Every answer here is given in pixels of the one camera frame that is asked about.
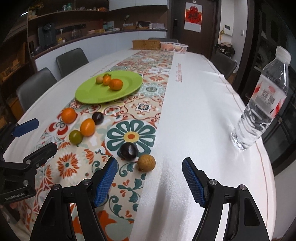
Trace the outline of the orange mandarin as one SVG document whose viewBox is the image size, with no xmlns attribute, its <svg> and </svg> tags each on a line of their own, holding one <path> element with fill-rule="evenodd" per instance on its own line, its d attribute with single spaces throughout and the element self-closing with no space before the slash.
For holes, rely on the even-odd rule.
<svg viewBox="0 0 296 241">
<path fill-rule="evenodd" d="M 72 108 L 65 108 L 62 110 L 61 118 L 65 124 L 71 124 L 76 120 L 77 113 Z"/>
<path fill-rule="evenodd" d="M 109 83 L 109 88 L 113 91 L 119 91 L 123 87 L 123 81 L 120 79 L 112 79 Z"/>
</svg>

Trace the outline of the small green tomato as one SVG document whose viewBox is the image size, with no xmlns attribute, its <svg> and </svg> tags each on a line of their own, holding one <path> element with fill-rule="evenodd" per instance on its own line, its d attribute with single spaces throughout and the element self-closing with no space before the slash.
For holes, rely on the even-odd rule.
<svg viewBox="0 0 296 241">
<path fill-rule="evenodd" d="M 73 145 L 78 145 L 83 141 L 83 135 L 79 130 L 73 130 L 69 133 L 69 141 Z"/>
</svg>

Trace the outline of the small orange tomato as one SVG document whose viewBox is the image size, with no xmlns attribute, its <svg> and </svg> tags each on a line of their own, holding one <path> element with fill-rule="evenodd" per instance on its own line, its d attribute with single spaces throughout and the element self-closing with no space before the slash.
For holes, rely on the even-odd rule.
<svg viewBox="0 0 296 241">
<path fill-rule="evenodd" d="M 80 125 L 80 132 L 84 137 L 92 136 L 95 133 L 96 124 L 93 119 L 88 118 Z"/>
</svg>

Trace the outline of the dark purple fruit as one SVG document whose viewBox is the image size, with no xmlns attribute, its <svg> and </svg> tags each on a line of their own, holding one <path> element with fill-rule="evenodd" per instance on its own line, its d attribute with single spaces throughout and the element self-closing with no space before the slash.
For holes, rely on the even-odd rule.
<svg viewBox="0 0 296 241">
<path fill-rule="evenodd" d="M 126 142 L 118 150 L 118 156 L 126 161 L 134 160 L 138 155 L 138 149 L 134 143 Z"/>
<path fill-rule="evenodd" d="M 103 113 L 101 113 L 99 111 L 93 113 L 91 118 L 96 125 L 100 125 L 104 121 L 104 115 L 103 115 Z"/>
</svg>

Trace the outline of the small brown longan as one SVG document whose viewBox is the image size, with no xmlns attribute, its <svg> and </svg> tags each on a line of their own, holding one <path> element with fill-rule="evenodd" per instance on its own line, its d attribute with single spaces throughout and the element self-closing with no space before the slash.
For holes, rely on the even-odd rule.
<svg viewBox="0 0 296 241">
<path fill-rule="evenodd" d="M 97 76 L 96 79 L 95 79 L 95 81 L 96 81 L 97 84 L 102 84 L 103 77 L 102 76 Z"/>
</svg>

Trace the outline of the brown longan fruit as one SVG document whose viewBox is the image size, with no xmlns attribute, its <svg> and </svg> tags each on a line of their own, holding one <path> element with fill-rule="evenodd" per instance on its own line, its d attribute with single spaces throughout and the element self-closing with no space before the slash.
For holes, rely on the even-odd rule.
<svg viewBox="0 0 296 241">
<path fill-rule="evenodd" d="M 141 171 L 152 171 L 156 166 L 156 160 L 149 154 L 143 154 L 138 158 L 137 165 Z"/>
</svg>

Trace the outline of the dark chair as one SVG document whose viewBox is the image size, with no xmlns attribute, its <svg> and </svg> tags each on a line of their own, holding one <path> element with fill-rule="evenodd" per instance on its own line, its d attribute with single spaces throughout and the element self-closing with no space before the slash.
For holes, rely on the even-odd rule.
<svg viewBox="0 0 296 241">
<path fill-rule="evenodd" d="M 29 77 L 16 90 L 23 111 L 26 112 L 40 96 L 56 83 L 56 78 L 48 68 L 43 68 Z"/>
<path fill-rule="evenodd" d="M 73 49 L 58 56 L 56 62 L 62 78 L 89 63 L 81 48 Z"/>
<path fill-rule="evenodd" d="M 237 63 L 222 53 L 215 53 L 210 59 L 217 70 L 224 75 L 227 80 L 237 67 Z"/>
</svg>

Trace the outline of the patterned table runner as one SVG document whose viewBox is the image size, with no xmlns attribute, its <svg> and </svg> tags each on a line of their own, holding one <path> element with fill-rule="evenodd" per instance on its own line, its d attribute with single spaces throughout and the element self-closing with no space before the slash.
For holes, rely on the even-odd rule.
<svg viewBox="0 0 296 241">
<path fill-rule="evenodd" d="M 101 169 L 109 157 L 118 157 L 118 150 L 126 142 L 134 143 L 140 155 L 149 154 L 154 146 L 168 85 L 172 53 L 163 51 L 127 51 L 102 57 L 74 71 L 40 97 L 23 116 L 39 120 L 42 133 L 33 139 L 33 149 L 54 142 L 57 154 L 36 176 L 35 197 L 21 201 L 18 210 L 27 232 L 31 232 L 50 188 L 78 184 Z M 126 70 L 142 76 L 141 87 L 134 93 L 106 103 L 85 104 L 75 98 L 77 88 L 86 80 L 111 71 Z M 61 113 L 72 108 L 77 113 L 71 124 L 62 121 Z M 92 136 L 84 137 L 78 145 L 69 141 L 69 133 L 80 131 L 81 123 L 101 112 L 104 121 L 96 125 Z"/>
</svg>

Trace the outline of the green plate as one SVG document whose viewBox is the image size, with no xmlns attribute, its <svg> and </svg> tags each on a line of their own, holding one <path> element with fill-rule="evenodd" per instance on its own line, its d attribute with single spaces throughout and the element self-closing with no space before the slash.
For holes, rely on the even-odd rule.
<svg viewBox="0 0 296 241">
<path fill-rule="evenodd" d="M 103 77 L 106 73 L 111 75 L 111 79 L 120 79 L 123 81 L 121 90 L 113 91 L 109 88 L 109 85 L 105 86 L 96 83 L 96 77 Z M 83 82 L 75 92 L 76 100 L 85 104 L 110 102 L 132 94 L 141 87 L 143 82 L 142 76 L 132 71 L 118 70 L 106 73 L 96 75 Z"/>
</svg>

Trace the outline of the clear water bottle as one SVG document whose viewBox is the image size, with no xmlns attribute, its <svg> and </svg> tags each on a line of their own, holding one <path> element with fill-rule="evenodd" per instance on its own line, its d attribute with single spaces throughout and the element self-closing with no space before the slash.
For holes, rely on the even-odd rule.
<svg viewBox="0 0 296 241">
<path fill-rule="evenodd" d="M 277 46 L 275 58 L 262 70 L 255 90 L 231 132 L 239 150 L 251 147 L 267 130 L 287 98 L 290 53 Z"/>
</svg>

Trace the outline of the woven wicker box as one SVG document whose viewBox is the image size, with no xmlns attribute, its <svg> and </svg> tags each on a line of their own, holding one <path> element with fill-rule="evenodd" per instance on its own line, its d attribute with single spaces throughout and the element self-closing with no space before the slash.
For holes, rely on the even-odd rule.
<svg viewBox="0 0 296 241">
<path fill-rule="evenodd" d="M 133 40 L 133 50 L 160 50 L 161 42 L 159 40 Z"/>
</svg>

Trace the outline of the dark chair right side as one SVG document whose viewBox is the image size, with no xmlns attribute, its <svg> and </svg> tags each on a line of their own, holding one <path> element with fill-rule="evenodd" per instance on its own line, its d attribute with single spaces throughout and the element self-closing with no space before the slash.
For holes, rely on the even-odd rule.
<svg viewBox="0 0 296 241">
<path fill-rule="evenodd" d="M 224 75 L 227 80 L 237 67 L 237 63 L 222 53 L 215 53 L 210 59 L 217 70 Z"/>
</svg>

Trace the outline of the dark chair far end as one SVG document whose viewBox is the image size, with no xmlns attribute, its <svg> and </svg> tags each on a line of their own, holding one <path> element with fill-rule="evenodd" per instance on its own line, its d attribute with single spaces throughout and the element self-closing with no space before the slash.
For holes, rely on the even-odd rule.
<svg viewBox="0 0 296 241">
<path fill-rule="evenodd" d="M 148 38 L 148 40 L 158 40 L 160 42 L 172 42 L 172 43 L 179 43 L 177 39 L 171 39 L 171 38 Z"/>
</svg>

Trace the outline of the clear plastic fruit container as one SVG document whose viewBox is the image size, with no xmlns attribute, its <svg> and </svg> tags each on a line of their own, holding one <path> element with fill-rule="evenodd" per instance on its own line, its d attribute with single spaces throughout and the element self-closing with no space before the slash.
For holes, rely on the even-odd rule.
<svg viewBox="0 0 296 241">
<path fill-rule="evenodd" d="M 188 45 L 174 43 L 174 42 L 160 42 L 161 50 L 165 52 L 185 54 L 187 52 Z"/>
</svg>

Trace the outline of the red door poster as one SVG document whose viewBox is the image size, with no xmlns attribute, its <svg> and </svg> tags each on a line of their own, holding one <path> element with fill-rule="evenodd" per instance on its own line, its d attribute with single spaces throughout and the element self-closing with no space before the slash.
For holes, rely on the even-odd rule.
<svg viewBox="0 0 296 241">
<path fill-rule="evenodd" d="M 202 16 L 202 5 L 186 2 L 184 30 L 200 33 L 202 27 Z"/>
</svg>

